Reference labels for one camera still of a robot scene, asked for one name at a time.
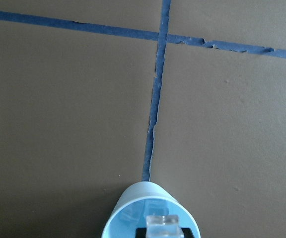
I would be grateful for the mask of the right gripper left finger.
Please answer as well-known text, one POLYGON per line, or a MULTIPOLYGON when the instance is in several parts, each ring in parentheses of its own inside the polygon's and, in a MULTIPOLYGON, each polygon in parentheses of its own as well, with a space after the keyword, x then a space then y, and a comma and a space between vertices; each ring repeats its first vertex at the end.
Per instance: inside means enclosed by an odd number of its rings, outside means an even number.
POLYGON ((146 238, 146 228, 136 228, 135 238, 146 238))

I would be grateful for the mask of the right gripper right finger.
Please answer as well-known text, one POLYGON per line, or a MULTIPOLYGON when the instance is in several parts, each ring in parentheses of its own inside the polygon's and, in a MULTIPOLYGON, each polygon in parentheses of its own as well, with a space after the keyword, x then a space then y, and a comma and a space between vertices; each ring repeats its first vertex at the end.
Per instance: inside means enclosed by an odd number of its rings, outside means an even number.
POLYGON ((182 228, 184 238, 194 238, 193 232, 190 228, 182 228))

